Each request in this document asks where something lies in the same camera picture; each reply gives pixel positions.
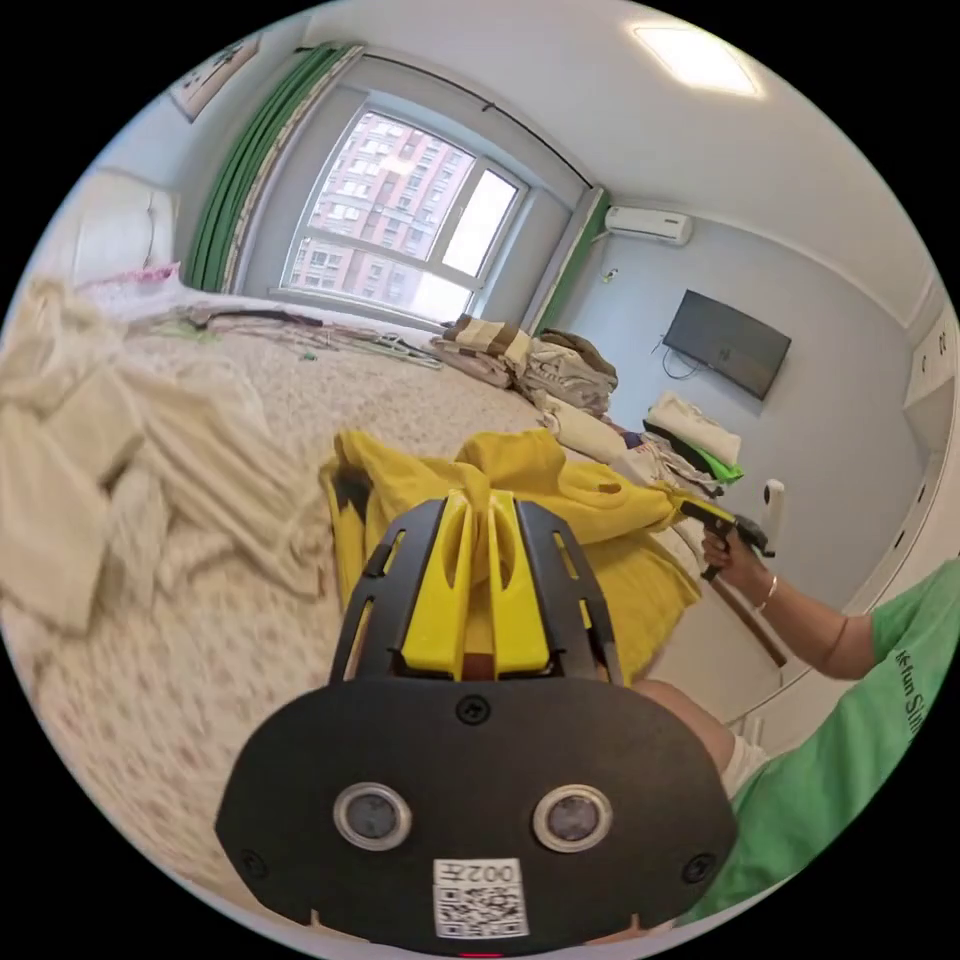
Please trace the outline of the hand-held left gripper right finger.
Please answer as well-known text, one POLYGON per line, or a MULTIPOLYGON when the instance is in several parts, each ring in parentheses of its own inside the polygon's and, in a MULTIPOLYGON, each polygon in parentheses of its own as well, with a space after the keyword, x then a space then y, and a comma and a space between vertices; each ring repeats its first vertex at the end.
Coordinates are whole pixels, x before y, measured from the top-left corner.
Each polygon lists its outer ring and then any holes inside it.
POLYGON ((487 527, 494 671, 543 673, 550 654, 512 495, 490 496, 487 527))

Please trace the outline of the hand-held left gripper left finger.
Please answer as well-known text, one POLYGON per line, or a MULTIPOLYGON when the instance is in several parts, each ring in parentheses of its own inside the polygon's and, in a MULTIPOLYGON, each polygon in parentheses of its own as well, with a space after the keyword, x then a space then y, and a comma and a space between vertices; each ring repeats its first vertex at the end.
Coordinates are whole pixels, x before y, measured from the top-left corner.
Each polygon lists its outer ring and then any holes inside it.
POLYGON ((461 673, 475 552, 474 510, 451 491, 431 535, 401 655, 417 673, 461 673))

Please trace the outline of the person's right hand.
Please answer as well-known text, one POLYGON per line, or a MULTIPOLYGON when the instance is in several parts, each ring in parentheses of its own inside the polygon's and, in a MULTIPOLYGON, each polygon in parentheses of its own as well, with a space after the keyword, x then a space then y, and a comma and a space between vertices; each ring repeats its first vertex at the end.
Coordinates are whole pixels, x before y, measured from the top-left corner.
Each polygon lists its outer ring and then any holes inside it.
POLYGON ((735 528, 725 538, 706 529, 702 548, 707 565, 715 567, 717 575, 753 607, 759 608, 766 602, 775 577, 735 528))

